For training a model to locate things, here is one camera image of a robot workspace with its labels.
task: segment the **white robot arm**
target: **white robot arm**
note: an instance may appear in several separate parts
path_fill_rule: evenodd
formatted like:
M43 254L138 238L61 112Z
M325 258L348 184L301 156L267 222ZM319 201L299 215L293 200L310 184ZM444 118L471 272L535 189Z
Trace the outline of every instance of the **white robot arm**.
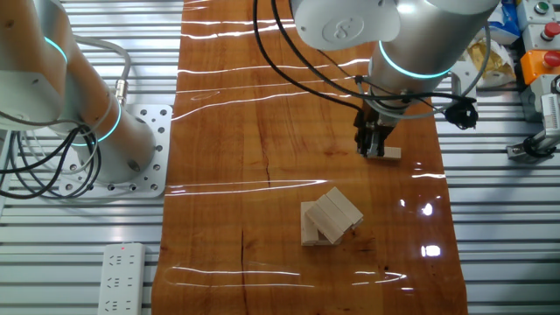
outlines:
M401 97L364 102L358 149L375 157L383 156L383 142L399 117L421 101L413 95L432 93L448 76L499 2L291 0L290 5L297 33L313 48L333 51L379 41L367 76L369 95Z

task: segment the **orange component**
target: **orange component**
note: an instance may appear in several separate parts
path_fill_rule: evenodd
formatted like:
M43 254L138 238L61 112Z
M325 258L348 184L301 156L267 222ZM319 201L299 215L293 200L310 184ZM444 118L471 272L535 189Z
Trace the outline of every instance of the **orange component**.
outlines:
M536 78L543 74L560 74L559 52L530 51L521 58L521 68L525 84L530 85Z

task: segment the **robot logo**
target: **robot logo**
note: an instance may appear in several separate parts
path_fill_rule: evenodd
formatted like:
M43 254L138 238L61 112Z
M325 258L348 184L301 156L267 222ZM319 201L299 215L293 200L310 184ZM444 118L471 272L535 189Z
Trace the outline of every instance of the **robot logo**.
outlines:
M364 30L361 17L336 18L323 28L323 38L331 43L347 42L357 38Z
M352 19L340 21L336 24L337 31L334 33L334 37L337 39L345 39L348 37L348 30L352 28Z

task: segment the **blue object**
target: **blue object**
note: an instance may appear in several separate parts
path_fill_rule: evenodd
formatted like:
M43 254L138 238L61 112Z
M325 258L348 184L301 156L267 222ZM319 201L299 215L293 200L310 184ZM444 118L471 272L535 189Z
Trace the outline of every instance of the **blue object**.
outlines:
M501 11L503 13L503 21L490 22L490 26L513 34L516 37L520 37L522 33L517 26L517 10L515 9L515 1L501 0Z
M107 139L107 137L111 136L111 134L115 131L116 127L119 125L119 123L121 122L121 114L123 113L123 109L121 108L121 105L117 104L116 105L119 108L119 116L116 118L116 122L115 122L115 126L113 126L113 128L107 133L107 135L102 136L99 140L97 140L97 143ZM86 143L72 143L72 145L75 146L86 146Z
M391 60L391 58L389 58L389 56L387 55L387 53L385 52L385 49L383 48L383 43L379 42L379 50L381 51L381 55L383 55L383 58L385 58L385 60L398 72L400 72L401 74L405 74L408 75L409 77L415 78L415 79L422 79L422 80L428 80L428 79L435 79L435 78L439 78L440 76L446 75L448 74L451 69L443 71L442 73L437 73L437 74L419 74L419 73L413 73L411 71L408 70L404 70L403 68L399 67L395 62L393 62L393 60Z
M52 47L56 48L56 50L58 50L60 53L62 53L62 57L64 57L64 60L66 60L66 64L68 64L68 58L67 55L64 53L64 51L62 50L62 48L60 48L59 45L56 45L55 42L53 42L52 40L50 40L49 38L45 38L45 41L51 45Z

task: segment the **wooden tabletop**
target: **wooden tabletop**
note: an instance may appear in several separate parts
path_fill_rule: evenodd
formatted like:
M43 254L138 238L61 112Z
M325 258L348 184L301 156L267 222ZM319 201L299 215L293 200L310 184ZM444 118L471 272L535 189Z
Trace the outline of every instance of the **wooden tabletop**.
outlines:
M353 81L301 42L348 88ZM155 315L466 314L466 288L433 119L401 122L400 162L356 153L355 110L275 74L258 52L251 0L185 2ZM273 60L297 81L340 95L303 68L261 1ZM366 74L373 45L329 52ZM412 112L430 110L416 105ZM335 247L302 247L300 203L337 186L364 223Z

